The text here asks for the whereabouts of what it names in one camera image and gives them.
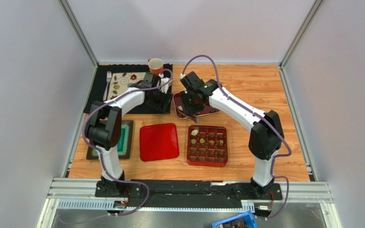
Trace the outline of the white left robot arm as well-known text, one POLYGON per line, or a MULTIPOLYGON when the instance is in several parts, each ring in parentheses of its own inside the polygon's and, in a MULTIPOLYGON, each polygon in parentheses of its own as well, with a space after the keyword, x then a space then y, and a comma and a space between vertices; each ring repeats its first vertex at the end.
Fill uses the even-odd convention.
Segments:
POLYGON ((130 86, 124 93, 109 101, 91 104, 88 118, 82 130, 84 142, 98 152, 102 168, 100 189, 120 191, 125 181, 120 166, 117 144, 120 141, 123 116, 135 107, 147 102, 164 112, 172 99, 169 86, 173 77, 165 77, 163 72, 156 75, 147 72, 142 81, 130 86))

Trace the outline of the metal serving tongs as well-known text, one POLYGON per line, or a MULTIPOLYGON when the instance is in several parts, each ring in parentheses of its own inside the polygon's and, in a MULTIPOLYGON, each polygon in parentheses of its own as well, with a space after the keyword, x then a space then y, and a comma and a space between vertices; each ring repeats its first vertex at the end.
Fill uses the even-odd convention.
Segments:
POLYGON ((183 107, 182 106, 177 106, 177 112, 179 114, 181 114, 182 116, 188 118, 188 119, 191 119, 193 120, 196 124, 199 124, 200 123, 200 120, 199 118, 195 115, 195 114, 186 114, 183 110, 183 107))

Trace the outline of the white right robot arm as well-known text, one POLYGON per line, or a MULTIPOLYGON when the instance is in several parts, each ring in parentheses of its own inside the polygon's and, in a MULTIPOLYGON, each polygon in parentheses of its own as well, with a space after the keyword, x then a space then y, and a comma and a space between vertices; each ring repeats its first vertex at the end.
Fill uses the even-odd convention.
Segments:
POLYGON ((205 106, 210 106, 236 120, 250 133, 248 147, 255 156, 251 185, 254 192, 266 194, 275 179, 271 173, 273 157, 278 154, 284 138, 279 115, 245 103, 217 81, 204 82, 194 72, 181 75, 180 82, 185 88, 180 92, 185 116, 195 117, 205 106))

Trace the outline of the red chocolate serving tray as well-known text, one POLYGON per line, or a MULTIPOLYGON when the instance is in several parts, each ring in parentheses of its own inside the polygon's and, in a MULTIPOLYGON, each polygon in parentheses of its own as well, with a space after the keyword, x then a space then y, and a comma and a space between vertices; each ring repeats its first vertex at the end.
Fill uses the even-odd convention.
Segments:
MULTIPOLYGON (((182 107, 182 100, 180 98, 180 94, 174 94, 173 95, 173 103, 174 103, 174 109, 176 111, 176 115, 179 119, 187 119, 187 117, 185 115, 182 114, 182 111, 180 110, 179 107, 182 107)), ((210 106, 204 106, 204 110, 202 110, 201 112, 197 113, 196 116, 197 117, 202 117, 202 116, 206 116, 206 115, 211 115, 211 114, 217 114, 219 113, 220 110, 216 109, 216 108, 212 108, 210 106)))

